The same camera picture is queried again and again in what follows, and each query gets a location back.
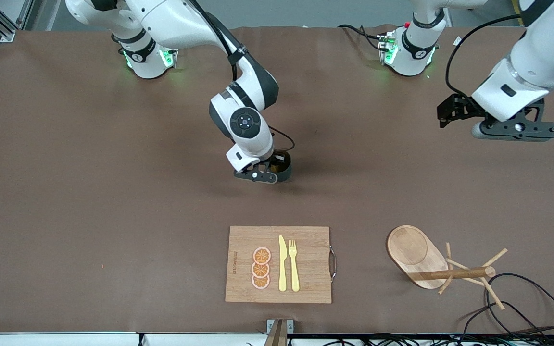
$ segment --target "robotic arm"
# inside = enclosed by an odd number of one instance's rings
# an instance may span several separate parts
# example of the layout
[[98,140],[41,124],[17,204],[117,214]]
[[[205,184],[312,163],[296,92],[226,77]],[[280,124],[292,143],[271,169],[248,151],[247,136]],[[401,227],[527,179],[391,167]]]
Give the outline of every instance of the robotic arm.
[[260,111],[277,100],[279,86],[232,33],[195,0],[66,0],[70,13],[87,25],[108,28],[127,64],[143,78],[172,67],[172,49],[218,46],[242,75],[211,99],[209,115],[234,146],[227,158],[235,177],[274,184],[290,177],[290,156],[275,151]]
[[404,76],[415,76],[431,63],[435,44],[444,28],[444,7],[473,9],[487,0],[410,0],[414,16],[409,26],[401,26],[380,38],[382,63]]
[[[438,106],[440,127],[481,116],[485,120],[471,130],[475,138],[554,138],[554,123],[541,121],[543,97],[554,90],[554,0],[520,0],[519,6],[526,32],[471,98],[454,94]],[[526,119],[533,111],[535,119]]]

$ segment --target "brown tablecloth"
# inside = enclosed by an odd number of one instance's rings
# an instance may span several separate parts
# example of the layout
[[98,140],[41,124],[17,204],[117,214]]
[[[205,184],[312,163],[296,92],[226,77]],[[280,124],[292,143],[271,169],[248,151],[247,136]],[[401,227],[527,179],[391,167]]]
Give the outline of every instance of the brown tablecloth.
[[[302,333],[461,331],[483,290],[411,283],[385,250],[403,224],[449,241],[465,265],[507,247],[497,271],[554,294],[554,140],[477,140],[475,120],[438,127],[465,32],[447,29],[433,64],[402,77],[351,31],[235,30],[281,87],[264,117],[297,142],[279,185],[232,176],[231,143],[207,114],[229,83],[217,48],[185,50],[180,69],[142,80],[106,32],[19,32],[0,47],[0,331],[250,332],[280,317]],[[521,33],[472,37],[453,83],[473,91]],[[330,226],[333,304],[226,303],[231,225]],[[554,324],[536,289],[500,279],[495,290]],[[470,331],[500,330],[484,315]]]

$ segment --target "orange slice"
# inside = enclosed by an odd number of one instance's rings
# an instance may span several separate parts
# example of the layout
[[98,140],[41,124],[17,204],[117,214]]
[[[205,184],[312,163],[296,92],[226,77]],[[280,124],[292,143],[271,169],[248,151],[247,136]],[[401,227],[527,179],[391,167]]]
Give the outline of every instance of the orange slice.
[[255,276],[251,277],[251,283],[253,284],[253,287],[257,289],[265,289],[268,287],[268,284],[271,283],[271,277],[266,276],[266,278],[256,278]]
[[251,265],[251,273],[256,278],[259,278],[259,279],[266,278],[269,271],[270,271],[270,268],[268,267],[268,264],[253,263]]
[[267,264],[268,261],[270,260],[271,260],[271,252],[270,250],[266,249],[264,246],[258,247],[253,252],[253,261],[255,261],[255,263],[262,265],[262,264]]

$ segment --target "yellow fork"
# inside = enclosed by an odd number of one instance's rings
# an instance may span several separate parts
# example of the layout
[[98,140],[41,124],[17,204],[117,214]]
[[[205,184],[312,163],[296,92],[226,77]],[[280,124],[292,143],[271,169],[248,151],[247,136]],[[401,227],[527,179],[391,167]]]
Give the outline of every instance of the yellow fork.
[[299,283],[299,270],[296,269],[296,241],[288,241],[288,254],[292,259],[292,290],[298,292],[301,289],[301,284]]

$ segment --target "yellow knife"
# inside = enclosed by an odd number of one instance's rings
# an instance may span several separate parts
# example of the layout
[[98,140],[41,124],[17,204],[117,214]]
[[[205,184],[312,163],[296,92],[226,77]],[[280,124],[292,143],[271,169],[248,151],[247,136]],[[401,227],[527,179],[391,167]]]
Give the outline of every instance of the yellow knife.
[[279,290],[285,292],[288,289],[286,283],[286,258],[288,258],[288,248],[283,236],[279,236]]

